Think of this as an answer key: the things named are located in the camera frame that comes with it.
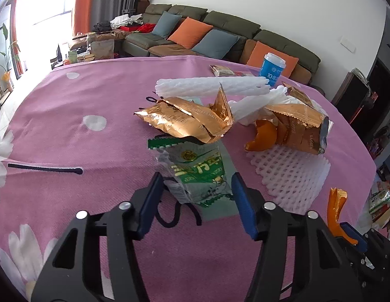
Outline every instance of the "green snack bag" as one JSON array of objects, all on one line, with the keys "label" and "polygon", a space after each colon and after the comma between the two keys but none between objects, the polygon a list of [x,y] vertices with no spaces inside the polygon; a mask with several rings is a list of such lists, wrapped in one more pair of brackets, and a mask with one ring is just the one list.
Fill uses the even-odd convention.
[{"label": "green snack bag", "polygon": [[[149,140],[149,147],[157,146]],[[196,144],[163,138],[157,160],[168,172],[164,184],[180,203],[210,206],[219,198],[232,198],[218,143]]]}]

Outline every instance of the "pink tablecloth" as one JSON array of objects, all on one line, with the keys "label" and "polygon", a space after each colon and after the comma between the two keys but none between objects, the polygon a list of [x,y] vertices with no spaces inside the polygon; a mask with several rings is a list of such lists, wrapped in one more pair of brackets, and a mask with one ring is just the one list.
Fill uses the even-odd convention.
[{"label": "pink tablecloth", "polygon": [[[37,279],[55,238],[77,211],[108,211],[150,180],[155,160],[147,139],[158,131],[133,112],[151,105],[145,98],[154,96],[156,81],[211,76],[210,64],[256,70],[196,56],[98,61],[52,71],[25,99],[9,125],[9,142],[0,150],[5,159],[0,160],[0,262],[20,291],[25,293],[26,283]],[[326,219],[329,189],[340,187],[349,194],[340,220],[354,224],[375,165],[335,107],[316,90],[301,89],[334,122],[325,153],[330,172],[312,209]],[[102,118],[103,123],[86,126],[88,115],[102,116],[106,124]],[[243,149],[253,136],[251,127],[235,125],[223,143],[247,185],[265,192]],[[8,168],[9,161],[82,167],[84,173]],[[166,220],[172,219],[173,205],[174,199],[164,194],[159,209]],[[183,208],[176,227],[166,229],[155,221],[135,247],[151,301],[237,302],[248,290],[260,243],[245,234],[238,216],[196,227],[192,213]],[[293,254],[290,246],[285,283],[291,281]]]}]

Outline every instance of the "red box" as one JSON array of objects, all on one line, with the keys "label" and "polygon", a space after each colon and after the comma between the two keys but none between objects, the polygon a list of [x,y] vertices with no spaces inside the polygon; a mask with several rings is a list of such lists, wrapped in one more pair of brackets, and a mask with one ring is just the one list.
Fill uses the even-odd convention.
[{"label": "red box", "polygon": [[126,26],[120,26],[119,29],[124,30],[125,32],[134,32],[138,30],[141,26],[132,26],[132,27],[126,27]]}]

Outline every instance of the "orange curtain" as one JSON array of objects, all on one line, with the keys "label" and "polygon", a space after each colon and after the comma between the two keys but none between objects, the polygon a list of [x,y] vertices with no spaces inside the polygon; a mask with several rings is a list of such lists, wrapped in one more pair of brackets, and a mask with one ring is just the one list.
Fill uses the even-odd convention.
[{"label": "orange curtain", "polygon": [[90,32],[90,8],[92,0],[76,0],[72,11],[73,35]]}]

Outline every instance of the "sofa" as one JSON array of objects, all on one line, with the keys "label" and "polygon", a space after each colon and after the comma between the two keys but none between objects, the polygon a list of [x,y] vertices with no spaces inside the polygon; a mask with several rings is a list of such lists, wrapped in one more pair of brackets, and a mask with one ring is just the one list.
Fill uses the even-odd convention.
[{"label": "sofa", "polygon": [[[299,59],[289,76],[294,81],[309,85],[318,70],[320,59],[313,52],[281,35],[268,30],[261,30],[260,25],[249,20],[217,11],[207,12],[207,9],[204,8],[150,4],[143,14],[144,23],[156,24],[163,12],[182,16],[172,33],[182,24],[184,19],[189,17],[211,25],[213,29],[238,36],[238,41],[223,57],[223,60],[246,64],[257,42],[260,42]],[[125,52],[134,57],[202,55],[153,33],[131,33],[126,36],[122,47]]]}]

